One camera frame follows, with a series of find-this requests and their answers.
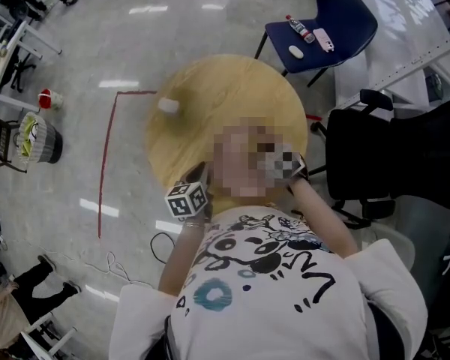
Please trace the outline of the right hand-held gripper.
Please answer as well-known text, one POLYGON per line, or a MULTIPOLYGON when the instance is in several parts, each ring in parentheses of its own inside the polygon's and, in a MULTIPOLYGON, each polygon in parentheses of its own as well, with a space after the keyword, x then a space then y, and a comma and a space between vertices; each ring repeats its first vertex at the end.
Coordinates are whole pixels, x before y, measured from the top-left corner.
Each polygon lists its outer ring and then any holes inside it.
POLYGON ((265 182, 269 187, 286 188, 293 194, 290 183, 297 179, 309 182, 305 159, 293 151, 276 151, 265 154, 265 182))

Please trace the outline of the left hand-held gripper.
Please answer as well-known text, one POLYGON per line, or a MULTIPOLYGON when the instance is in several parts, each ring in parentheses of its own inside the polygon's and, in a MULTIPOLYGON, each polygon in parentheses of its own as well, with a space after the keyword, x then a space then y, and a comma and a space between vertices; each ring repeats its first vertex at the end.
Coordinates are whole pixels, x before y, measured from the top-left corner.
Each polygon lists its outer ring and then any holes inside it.
POLYGON ((208 192, 210 169, 204 161, 191 167, 166 193, 166 205, 174 218, 184 221, 203 215, 212 218, 212 195, 208 192))

